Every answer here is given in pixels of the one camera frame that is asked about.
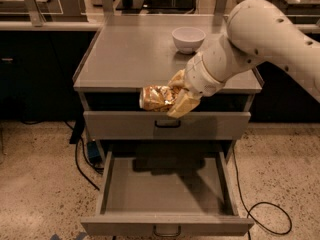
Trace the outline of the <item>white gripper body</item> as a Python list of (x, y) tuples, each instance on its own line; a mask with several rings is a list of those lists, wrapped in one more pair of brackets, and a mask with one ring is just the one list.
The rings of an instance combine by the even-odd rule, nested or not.
[(225, 86), (226, 60), (215, 52), (198, 52), (185, 67), (184, 85), (194, 95), (210, 97)]

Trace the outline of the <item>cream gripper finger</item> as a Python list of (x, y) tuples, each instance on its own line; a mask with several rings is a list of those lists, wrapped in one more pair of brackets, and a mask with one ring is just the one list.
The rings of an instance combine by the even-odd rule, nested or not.
[(190, 91), (182, 89), (174, 105), (169, 109), (167, 115), (172, 118), (181, 118), (200, 104), (201, 97)]
[(185, 70), (179, 70), (168, 82), (168, 85), (170, 87), (178, 87), (183, 88), (184, 87), (184, 75)]

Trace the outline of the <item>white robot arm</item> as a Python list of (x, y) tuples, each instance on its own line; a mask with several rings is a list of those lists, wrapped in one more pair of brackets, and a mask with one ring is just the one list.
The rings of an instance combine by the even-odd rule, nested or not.
[(169, 81), (180, 92), (167, 115), (186, 115), (229, 79), (263, 62), (281, 68), (320, 101), (320, 43), (298, 30), (272, 3), (245, 0), (230, 12), (218, 40), (196, 53)]

